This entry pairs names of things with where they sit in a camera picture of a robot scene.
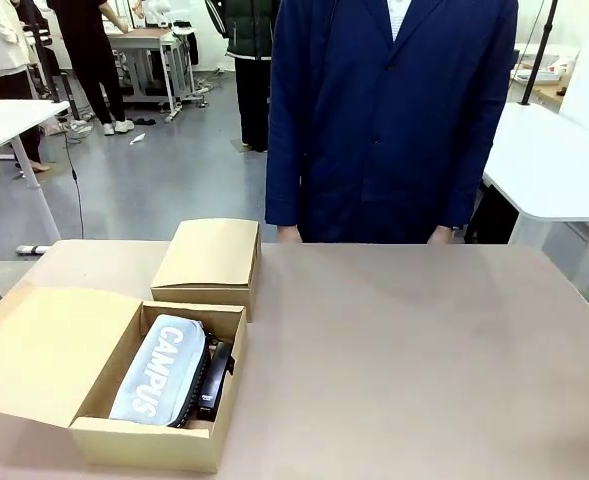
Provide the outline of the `open cardboard box with lid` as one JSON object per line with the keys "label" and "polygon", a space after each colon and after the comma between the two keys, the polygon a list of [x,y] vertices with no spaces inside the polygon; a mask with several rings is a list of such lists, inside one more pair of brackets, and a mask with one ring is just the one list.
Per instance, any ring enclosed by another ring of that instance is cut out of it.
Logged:
{"label": "open cardboard box with lid", "polygon": [[[201,322],[210,361],[219,342],[233,345],[234,374],[226,375],[213,422],[196,417],[200,391],[181,428],[109,418],[124,376],[161,314]],[[25,285],[0,301],[0,414],[68,431],[91,464],[214,473],[223,456],[246,339],[242,306]]]}

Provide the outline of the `wooden desk with papers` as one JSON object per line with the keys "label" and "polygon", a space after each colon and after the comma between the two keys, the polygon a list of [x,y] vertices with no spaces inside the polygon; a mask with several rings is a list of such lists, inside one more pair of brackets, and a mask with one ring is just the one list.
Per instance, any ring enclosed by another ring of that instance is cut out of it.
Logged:
{"label": "wooden desk with papers", "polygon": [[[516,44],[518,54],[511,76],[507,101],[521,102],[533,70],[538,44],[527,46]],[[528,102],[540,105],[554,113],[558,113],[569,86],[571,76],[580,53],[577,46],[550,44],[543,54]]]}

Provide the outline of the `black stapler with white label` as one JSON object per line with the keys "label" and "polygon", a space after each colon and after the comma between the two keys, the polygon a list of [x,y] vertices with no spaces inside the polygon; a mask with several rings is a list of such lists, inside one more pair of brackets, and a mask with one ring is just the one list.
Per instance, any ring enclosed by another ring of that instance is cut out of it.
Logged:
{"label": "black stapler with white label", "polygon": [[212,354],[196,406],[196,417],[199,420],[213,422],[216,419],[226,375],[234,374],[232,349],[231,343],[221,341]]}

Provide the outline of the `person in blue coat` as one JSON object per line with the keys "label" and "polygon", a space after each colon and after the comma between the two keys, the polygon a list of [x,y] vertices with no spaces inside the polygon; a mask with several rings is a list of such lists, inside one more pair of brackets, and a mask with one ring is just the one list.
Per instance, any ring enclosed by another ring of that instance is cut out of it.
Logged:
{"label": "person in blue coat", "polygon": [[501,117],[518,10],[518,0],[282,0],[270,113],[300,129],[302,243],[428,244],[455,136],[474,116]]}

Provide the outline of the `grey Campus pencil case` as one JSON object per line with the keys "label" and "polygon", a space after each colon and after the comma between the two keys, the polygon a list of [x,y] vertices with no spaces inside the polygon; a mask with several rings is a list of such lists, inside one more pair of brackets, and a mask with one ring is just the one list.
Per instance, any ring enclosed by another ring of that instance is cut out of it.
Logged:
{"label": "grey Campus pencil case", "polygon": [[202,323],[161,314],[116,393],[109,418],[181,428],[196,403],[210,361]]}

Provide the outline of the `person in dark green jacket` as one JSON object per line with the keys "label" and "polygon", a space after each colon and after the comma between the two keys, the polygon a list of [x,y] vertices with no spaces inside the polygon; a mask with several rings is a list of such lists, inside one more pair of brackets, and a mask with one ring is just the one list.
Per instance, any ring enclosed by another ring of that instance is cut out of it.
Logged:
{"label": "person in dark green jacket", "polygon": [[281,0],[224,0],[227,54],[234,59],[241,140],[263,152],[268,144],[271,52]]}

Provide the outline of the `person in white top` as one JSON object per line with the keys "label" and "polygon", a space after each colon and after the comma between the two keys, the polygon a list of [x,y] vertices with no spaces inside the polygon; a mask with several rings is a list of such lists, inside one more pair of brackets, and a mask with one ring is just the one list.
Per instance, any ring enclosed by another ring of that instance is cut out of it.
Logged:
{"label": "person in white top", "polygon": [[28,67],[36,60],[12,0],[0,0],[0,100],[32,100]]}

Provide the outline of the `person's right forearm blue sleeve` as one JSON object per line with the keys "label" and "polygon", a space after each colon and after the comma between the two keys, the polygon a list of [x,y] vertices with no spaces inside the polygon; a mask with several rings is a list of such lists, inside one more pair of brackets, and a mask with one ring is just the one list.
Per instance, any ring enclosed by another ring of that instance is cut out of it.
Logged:
{"label": "person's right forearm blue sleeve", "polygon": [[294,227],[299,219],[302,150],[298,123],[274,107],[270,113],[266,171],[265,220]]}

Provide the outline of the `person in black clothes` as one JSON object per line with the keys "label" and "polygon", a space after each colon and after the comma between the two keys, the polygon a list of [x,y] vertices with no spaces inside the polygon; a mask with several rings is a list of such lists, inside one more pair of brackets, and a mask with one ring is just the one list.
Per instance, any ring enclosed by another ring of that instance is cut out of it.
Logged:
{"label": "person in black clothes", "polygon": [[104,29],[108,19],[123,33],[128,27],[108,0],[46,0],[56,15],[73,70],[106,136],[134,129],[126,118],[111,44]]}

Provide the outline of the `black tripod pole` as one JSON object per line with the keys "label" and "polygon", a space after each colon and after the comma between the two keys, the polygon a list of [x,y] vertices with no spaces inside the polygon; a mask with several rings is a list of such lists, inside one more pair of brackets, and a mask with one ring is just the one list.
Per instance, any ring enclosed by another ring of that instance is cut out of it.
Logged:
{"label": "black tripod pole", "polygon": [[29,39],[33,41],[32,46],[37,53],[37,66],[40,72],[40,78],[45,82],[47,91],[55,101],[60,101],[60,95],[56,89],[55,77],[60,78],[66,99],[69,103],[68,110],[75,122],[81,121],[80,112],[75,102],[69,75],[65,72],[58,62],[58,58],[52,48],[53,42],[50,35],[49,25],[37,12],[38,8],[34,0],[20,0],[24,13],[27,15],[28,28],[31,32]]}

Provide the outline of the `white table with rounded corner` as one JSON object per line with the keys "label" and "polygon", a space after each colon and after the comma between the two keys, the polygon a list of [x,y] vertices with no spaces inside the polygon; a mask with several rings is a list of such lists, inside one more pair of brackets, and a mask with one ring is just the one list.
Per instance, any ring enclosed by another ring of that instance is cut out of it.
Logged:
{"label": "white table with rounded corner", "polygon": [[589,131],[539,105],[508,103],[484,180],[517,211],[507,243],[541,251],[556,224],[573,224],[586,245],[570,275],[577,290],[589,274]]}

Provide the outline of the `closed cardboard box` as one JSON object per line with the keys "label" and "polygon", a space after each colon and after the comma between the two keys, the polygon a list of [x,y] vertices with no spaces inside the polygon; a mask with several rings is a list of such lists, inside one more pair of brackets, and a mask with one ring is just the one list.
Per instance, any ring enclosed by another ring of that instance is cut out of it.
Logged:
{"label": "closed cardboard box", "polygon": [[183,221],[151,283],[152,297],[162,302],[243,306],[251,322],[260,260],[258,222]]}

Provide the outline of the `white table with round leg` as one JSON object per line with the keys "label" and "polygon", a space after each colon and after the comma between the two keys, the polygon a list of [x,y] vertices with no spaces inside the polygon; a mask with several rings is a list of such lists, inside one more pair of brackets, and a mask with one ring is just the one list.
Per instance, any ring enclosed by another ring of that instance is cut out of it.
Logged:
{"label": "white table with round leg", "polygon": [[42,224],[50,243],[61,240],[60,232],[45,199],[41,186],[33,172],[20,134],[38,126],[66,110],[67,101],[51,100],[0,100],[0,146],[10,143],[21,165],[31,198],[35,201]]}

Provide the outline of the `person's left forearm blue sleeve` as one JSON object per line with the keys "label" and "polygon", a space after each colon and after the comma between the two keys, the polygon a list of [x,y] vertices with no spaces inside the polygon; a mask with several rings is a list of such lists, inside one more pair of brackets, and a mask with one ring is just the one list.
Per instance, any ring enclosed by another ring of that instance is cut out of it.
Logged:
{"label": "person's left forearm blue sleeve", "polygon": [[455,136],[440,226],[458,229],[469,222],[499,119],[496,112],[474,116]]}

